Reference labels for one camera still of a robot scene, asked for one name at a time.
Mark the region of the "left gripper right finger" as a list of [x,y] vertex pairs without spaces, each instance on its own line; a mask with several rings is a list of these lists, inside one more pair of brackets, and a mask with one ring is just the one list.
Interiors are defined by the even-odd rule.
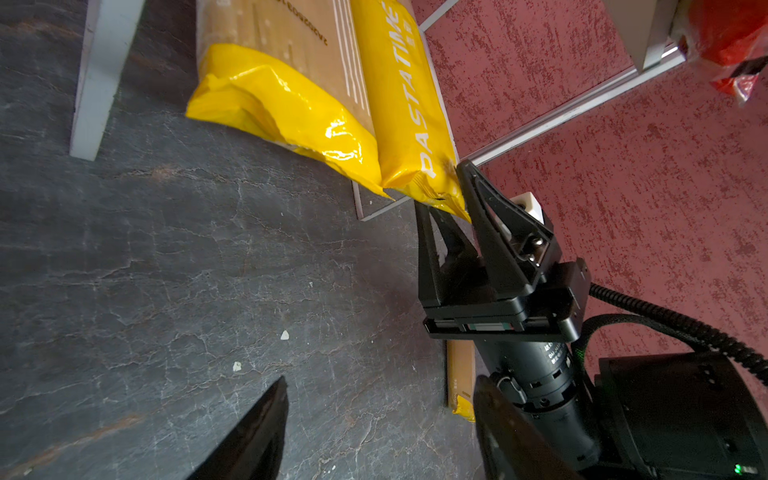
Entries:
[[487,376],[475,381],[475,428],[487,479],[578,479]]

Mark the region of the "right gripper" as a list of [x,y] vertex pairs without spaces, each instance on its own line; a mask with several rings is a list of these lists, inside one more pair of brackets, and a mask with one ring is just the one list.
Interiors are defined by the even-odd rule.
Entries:
[[[473,163],[459,164],[457,177],[485,265],[453,215],[414,204],[425,328],[436,339],[473,342],[500,393],[554,451],[575,470],[591,467],[599,433],[569,350],[582,333],[586,264],[557,263],[551,226]],[[499,300],[492,287],[518,298]]]

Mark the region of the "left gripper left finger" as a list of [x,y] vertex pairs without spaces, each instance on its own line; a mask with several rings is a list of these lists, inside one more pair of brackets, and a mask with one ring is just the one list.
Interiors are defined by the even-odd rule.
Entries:
[[280,376],[188,479],[276,479],[288,413],[287,381]]

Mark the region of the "yellow pasta bag underneath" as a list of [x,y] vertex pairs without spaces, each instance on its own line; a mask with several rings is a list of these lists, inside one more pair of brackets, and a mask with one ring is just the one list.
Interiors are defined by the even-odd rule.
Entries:
[[473,393],[476,379],[475,346],[472,341],[446,341],[447,405],[454,415],[475,422]]

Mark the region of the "yellow pasta bag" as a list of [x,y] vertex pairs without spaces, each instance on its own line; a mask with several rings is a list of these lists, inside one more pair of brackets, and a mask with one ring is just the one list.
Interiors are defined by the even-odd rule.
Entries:
[[351,12],[381,187],[468,220],[455,147],[409,3],[353,1]]
[[378,146],[347,1],[199,1],[189,119],[318,160],[382,195]]

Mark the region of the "yellow pasta bag front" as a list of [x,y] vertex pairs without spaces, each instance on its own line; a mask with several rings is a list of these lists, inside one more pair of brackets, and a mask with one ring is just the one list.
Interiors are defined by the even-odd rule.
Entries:
[[189,119],[318,160],[382,195],[378,146],[347,1],[199,1]]

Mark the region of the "red spaghetti bag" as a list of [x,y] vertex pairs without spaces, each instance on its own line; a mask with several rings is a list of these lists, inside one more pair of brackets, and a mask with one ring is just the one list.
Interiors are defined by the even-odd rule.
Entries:
[[680,1],[670,36],[702,79],[743,105],[767,67],[767,2]]

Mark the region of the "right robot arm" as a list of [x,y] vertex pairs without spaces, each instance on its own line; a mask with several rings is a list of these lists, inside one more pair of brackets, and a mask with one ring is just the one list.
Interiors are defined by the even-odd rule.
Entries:
[[549,218],[469,162],[473,232],[415,207],[419,299],[434,339],[487,373],[472,409],[489,479],[763,479],[767,424],[741,372],[764,356],[695,318],[595,284]]

